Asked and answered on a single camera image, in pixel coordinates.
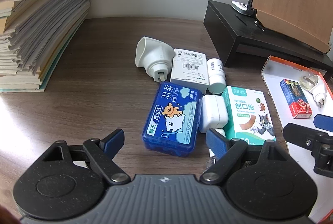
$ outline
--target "white bottle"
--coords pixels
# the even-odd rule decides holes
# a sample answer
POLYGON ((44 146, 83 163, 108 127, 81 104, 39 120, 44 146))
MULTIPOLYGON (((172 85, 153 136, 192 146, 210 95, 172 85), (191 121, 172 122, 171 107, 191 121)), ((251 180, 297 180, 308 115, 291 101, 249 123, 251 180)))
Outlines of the white bottle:
POLYGON ((207 61, 209 86, 208 90, 213 94, 220 94, 224 91, 225 74, 223 71, 223 63, 219 59, 209 59, 207 61))

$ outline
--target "gray gripper base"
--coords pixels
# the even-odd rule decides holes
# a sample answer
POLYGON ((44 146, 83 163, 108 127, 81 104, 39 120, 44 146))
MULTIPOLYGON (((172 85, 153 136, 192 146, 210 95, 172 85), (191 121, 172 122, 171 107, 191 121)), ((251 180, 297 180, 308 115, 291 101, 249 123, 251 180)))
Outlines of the gray gripper base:
MULTIPOLYGON (((26 224, 48 221, 24 217, 26 224)), ((199 183, 193 175, 136 175, 126 185, 109 188, 100 203, 76 218, 52 224, 264 224, 237 211, 217 186, 199 183)), ((311 224, 307 217, 274 224, 311 224)))

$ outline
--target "bandage box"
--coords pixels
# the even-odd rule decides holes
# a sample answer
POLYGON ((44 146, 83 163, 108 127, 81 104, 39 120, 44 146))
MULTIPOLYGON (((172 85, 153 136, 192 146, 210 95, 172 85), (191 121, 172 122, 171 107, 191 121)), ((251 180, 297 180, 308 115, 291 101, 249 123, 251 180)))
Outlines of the bandage box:
POLYGON ((195 146, 202 93, 170 82, 160 84, 142 133, 146 148, 187 156, 195 146))
POLYGON ((170 82, 204 93, 209 86, 206 55, 175 48, 170 82))
POLYGON ((226 138, 239 138, 251 145, 262 145, 267 139, 276 140, 262 91, 227 86, 222 96, 229 117, 224 127, 226 138))

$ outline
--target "red box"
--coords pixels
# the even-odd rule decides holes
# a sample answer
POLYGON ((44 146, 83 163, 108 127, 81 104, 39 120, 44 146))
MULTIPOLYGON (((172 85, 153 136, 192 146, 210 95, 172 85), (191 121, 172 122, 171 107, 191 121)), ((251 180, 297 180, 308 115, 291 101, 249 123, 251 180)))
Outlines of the red box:
POLYGON ((309 118, 312 115, 312 110, 299 83, 288 79, 282 79, 280 86, 293 118, 309 118))

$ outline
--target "paper stack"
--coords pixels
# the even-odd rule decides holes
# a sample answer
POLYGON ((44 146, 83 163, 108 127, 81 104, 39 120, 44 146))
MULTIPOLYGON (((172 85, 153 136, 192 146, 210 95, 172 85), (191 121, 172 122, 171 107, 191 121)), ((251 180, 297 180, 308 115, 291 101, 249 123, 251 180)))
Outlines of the paper stack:
POLYGON ((0 3, 0 92, 44 91, 89 0, 0 3))

